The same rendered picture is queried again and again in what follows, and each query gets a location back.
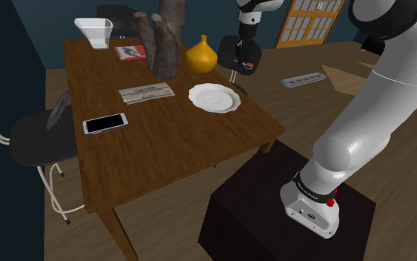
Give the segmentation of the yellow round vase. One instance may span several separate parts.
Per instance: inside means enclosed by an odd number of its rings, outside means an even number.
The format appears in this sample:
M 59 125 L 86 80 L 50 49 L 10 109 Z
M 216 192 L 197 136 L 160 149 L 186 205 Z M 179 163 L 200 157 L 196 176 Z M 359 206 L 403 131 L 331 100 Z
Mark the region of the yellow round vase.
M 207 43 L 207 36 L 201 35 L 201 40 L 186 52 L 188 67 L 195 73 L 209 73 L 217 63 L 217 53 Z

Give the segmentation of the orange door with glass panes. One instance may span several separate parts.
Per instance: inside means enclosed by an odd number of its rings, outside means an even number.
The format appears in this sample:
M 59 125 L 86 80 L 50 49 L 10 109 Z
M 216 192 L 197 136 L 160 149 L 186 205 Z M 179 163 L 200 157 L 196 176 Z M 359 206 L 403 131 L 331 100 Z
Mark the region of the orange door with glass panes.
M 349 0 L 290 0 L 275 49 L 323 44 Z

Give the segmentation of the grey power strip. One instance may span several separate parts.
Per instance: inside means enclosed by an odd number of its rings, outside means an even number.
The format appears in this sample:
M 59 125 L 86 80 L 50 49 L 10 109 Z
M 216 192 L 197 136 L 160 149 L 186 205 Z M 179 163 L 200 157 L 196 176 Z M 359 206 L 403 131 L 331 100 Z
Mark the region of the grey power strip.
M 321 80 L 326 79 L 327 76 L 316 72 L 316 73 L 309 73 L 309 74 L 305 74 L 302 76 L 296 76 L 296 77 L 292 77 L 292 78 L 288 78 L 288 79 L 282 79 L 280 81 L 281 85 L 287 87 L 287 88 L 293 88 L 293 87 L 298 87 L 298 86 L 302 86 L 302 85 L 306 85 L 312 82 L 318 82 Z

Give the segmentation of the white scalloped plate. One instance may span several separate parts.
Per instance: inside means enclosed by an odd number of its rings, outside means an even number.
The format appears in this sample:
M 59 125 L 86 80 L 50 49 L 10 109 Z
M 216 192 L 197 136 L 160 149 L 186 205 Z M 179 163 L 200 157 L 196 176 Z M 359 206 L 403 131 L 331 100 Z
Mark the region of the white scalloped plate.
M 220 84 L 204 83 L 189 90 L 188 99 L 210 113 L 235 111 L 241 104 L 240 96 L 231 88 Z

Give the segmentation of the grey tree trunk sculpture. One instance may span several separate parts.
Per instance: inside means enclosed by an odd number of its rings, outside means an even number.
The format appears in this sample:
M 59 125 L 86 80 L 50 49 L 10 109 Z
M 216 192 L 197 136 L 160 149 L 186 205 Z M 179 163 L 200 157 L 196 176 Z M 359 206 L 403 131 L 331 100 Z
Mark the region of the grey tree trunk sculpture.
M 135 12 L 139 38 L 147 57 L 147 68 L 159 79 L 173 79 L 179 66 L 187 0 L 159 0 L 159 13 L 151 15 L 151 28 L 147 14 Z

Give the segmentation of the red book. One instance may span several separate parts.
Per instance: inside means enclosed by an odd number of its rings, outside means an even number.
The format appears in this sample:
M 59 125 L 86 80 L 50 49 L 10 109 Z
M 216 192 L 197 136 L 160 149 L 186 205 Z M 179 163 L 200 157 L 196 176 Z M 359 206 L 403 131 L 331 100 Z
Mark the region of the red book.
M 146 52 L 143 45 L 114 47 L 119 59 L 123 62 L 145 60 Z

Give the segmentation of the folded newspaper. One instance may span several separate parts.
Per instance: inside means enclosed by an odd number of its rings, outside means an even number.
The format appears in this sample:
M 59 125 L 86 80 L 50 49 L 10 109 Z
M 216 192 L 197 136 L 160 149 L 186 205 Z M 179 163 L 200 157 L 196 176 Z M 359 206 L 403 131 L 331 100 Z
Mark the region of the folded newspaper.
M 175 95 L 166 82 L 122 89 L 119 93 L 128 105 Z

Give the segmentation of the brown wooden table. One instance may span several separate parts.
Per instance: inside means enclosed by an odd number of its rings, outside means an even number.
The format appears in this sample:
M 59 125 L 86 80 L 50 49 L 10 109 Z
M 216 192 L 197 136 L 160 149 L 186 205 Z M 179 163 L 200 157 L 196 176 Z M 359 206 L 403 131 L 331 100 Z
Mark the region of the brown wooden table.
M 229 113 L 208 113 L 188 99 L 198 84 L 228 81 L 194 73 L 185 60 L 168 84 L 174 96 L 126 104 L 119 90 L 158 82 L 146 61 L 123 62 L 114 49 L 65 41 L 70 104 L 86 211 L 97 214 L 127 261 L 136 252 L 116 207 L 250 149 L 271 149 L 283 126 L 247 96 Z M 82 122 L 124 113 L 128 125 L 85 135 Z

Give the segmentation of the white square bowl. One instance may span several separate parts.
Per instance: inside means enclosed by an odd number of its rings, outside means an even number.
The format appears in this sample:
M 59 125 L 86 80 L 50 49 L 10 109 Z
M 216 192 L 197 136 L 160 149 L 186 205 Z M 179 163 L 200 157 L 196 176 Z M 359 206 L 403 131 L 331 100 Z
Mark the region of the white square bowl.
M 75 26 L 87 38 L 93 49 L 103 50 L 109 47 L 113 23 L 104 18 L 77 18 Z

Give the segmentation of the white smartphone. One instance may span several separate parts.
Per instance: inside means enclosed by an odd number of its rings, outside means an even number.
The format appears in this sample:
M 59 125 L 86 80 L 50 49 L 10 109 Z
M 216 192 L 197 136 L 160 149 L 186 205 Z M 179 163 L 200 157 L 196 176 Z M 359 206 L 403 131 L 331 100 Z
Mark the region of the white smartphone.
M 128 125 L 128 120 L 124 113 L 116 113 L 95 119 L 88 119 L 82 122 L 83 131 L 86 136 L 114 128 L 124 127 L 126 125 Z

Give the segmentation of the dark robot stand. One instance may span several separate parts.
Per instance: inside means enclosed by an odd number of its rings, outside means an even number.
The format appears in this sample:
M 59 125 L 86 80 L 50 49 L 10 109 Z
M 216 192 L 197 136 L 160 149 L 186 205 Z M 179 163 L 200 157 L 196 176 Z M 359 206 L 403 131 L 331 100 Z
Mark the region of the dark robot stand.
M 286 214 L 280 189 L 306 163 L 276 141 L 212 193 L 199 244 L 213 261 L 363 261 L 376 203 L 349 185 L 338 187 L 340 223 L 329 239 Z

